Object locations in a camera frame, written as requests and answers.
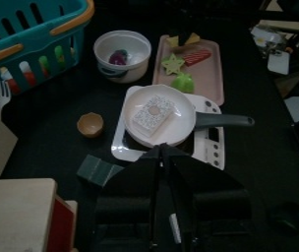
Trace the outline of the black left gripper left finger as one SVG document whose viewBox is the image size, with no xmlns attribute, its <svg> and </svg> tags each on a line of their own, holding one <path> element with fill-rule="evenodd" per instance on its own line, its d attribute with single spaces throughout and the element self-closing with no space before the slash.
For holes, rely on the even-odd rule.
<svg viewBox="0 0 299 252">
<path fill-rule="evenodd" d="M 108 180 L 98 198 L 92 252 L 153 252 L 161 147 Z"/>
</svg>

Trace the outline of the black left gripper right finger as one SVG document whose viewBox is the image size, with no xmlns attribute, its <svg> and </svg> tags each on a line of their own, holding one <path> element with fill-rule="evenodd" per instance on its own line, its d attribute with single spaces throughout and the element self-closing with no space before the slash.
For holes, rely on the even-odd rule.
<svg viewBox="0 0 299 252">
<path fill-rule="evenodd" d="M 242 183 L 167 144 L 162 158 L 182 252 L 249 252 L 253 210 Z"/>
</svg>

